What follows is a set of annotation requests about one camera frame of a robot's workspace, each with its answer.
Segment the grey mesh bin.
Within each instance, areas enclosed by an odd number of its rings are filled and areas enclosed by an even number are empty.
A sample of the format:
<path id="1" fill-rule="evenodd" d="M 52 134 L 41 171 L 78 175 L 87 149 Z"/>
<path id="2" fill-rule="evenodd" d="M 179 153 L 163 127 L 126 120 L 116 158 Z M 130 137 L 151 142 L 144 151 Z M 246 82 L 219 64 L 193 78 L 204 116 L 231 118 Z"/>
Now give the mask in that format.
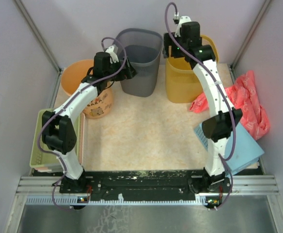
<path id="1" fill-rule="evenodd" d="M 122 90 L 137 97 L 152 95 L 157 84 L 163 37 L 154 31 L 128 28 L 119 32 L 116 39 L 124 46 L 137 72 L 134 78 L 121 81 Z"/>

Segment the yellow mesh bin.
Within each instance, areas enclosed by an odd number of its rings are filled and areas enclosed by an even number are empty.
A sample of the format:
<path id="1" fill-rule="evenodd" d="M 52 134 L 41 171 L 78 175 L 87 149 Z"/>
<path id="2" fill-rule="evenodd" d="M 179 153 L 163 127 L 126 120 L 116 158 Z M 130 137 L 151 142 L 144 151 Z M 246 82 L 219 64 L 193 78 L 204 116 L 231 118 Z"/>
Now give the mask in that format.
<path id="1" fill-rule="evenodd" d="M 166 59 L 165 84 L 168 100 L 173 103 L 193 102 L 203 88 L 185 58 Z"/>

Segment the blue plastic basket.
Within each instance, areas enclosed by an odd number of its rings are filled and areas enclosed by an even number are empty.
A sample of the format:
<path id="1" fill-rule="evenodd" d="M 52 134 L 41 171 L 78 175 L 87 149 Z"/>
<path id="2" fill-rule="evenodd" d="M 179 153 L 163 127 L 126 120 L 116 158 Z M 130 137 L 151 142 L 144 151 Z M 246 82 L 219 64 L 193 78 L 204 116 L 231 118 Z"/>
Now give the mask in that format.
<path id="1" fill-rule="evenodd" d="M 199 141 L 207 151 L 208 140 L 204 136 L 202 130 L 202 124 L 199 124 L 194 128 L 194 132 L 198 137 Z M 229 155 L 233 143 L 233 133 L 227 142 L 225 155 Z M 233 154 L 233 157 L 227 161 L 229 168 L 232 171 L 233 175 L 243 171 L 247 167 L 254 165 L 258 162 L 261 155 L 264 154 L 264 151 L 259 146 L 259 144 L 252 138 L 252 136 L 246 131 L 246 129 L 238 123 L 236 126 L 236 147 Z"/>

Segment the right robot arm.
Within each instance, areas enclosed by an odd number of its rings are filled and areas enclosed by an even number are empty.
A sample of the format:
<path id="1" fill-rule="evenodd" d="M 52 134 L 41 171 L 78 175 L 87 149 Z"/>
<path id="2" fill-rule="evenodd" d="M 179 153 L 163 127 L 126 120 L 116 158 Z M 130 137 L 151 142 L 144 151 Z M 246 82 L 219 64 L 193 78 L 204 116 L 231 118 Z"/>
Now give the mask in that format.
<path id="1" fill-rule="evenodd" d="M 210 117 L 202 122 L 207 139 L 207 160 L 202 178 L 190 183 L 195 192 L 214 192 L 224 182 L 236 148 L 236 126 L 243 114 L 229 100 L 217 70 L 217 50 L 202 43 L 200 24 L 188 16 L 176 19 L 176 31 L 164 34 L 164 57 L 184 58 L 206 96 Z"/>

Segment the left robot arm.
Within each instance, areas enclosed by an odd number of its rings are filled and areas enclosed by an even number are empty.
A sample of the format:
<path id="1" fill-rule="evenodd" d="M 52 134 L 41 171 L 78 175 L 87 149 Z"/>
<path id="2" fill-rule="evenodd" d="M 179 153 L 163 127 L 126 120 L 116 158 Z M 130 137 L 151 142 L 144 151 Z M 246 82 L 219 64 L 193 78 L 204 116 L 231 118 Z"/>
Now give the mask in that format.
<path id="1" fill-rule="evenodd" d="M 71 190 L 80 193 L 87 187 L 85 171 L 75 152 L 75 120 L 87 104 L 107 88 L 108 82 L 131 79 L 136 74 L 127 55 L 124 55 L 123 61 L 119 61 L 116 54 L 98 52 L 93 67 L 88 69 L 74 94 L 57 109 L 43 113 L 37 144 L 44 143 L 48 147 L 47 153 L 57 157 L 63 168 L 63 177 Z"/>

